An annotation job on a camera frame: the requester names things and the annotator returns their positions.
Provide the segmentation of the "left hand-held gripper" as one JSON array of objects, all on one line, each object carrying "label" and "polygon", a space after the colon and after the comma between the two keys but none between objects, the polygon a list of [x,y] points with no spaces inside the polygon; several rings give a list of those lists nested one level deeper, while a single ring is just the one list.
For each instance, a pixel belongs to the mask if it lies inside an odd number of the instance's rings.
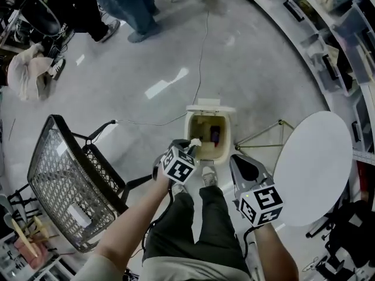
[{"label": "left hand-held gripper", "polygon": [[197,169],[196,155],[200,146],[193,140],[175,139],[153,164],[152,178],[159,169],[169,180],[184,185]]}]

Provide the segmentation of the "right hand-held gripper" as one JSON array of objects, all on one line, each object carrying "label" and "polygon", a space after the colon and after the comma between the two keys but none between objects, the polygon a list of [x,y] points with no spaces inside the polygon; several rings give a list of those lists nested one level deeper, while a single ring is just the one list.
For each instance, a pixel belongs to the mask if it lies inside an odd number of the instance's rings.
[{"label": "right hand-held gripper", "polygon": [[236,207],[251,226],[260,227],[276,220],[284,206],[274,180],[259,161],[244,155],[230,156]]}]

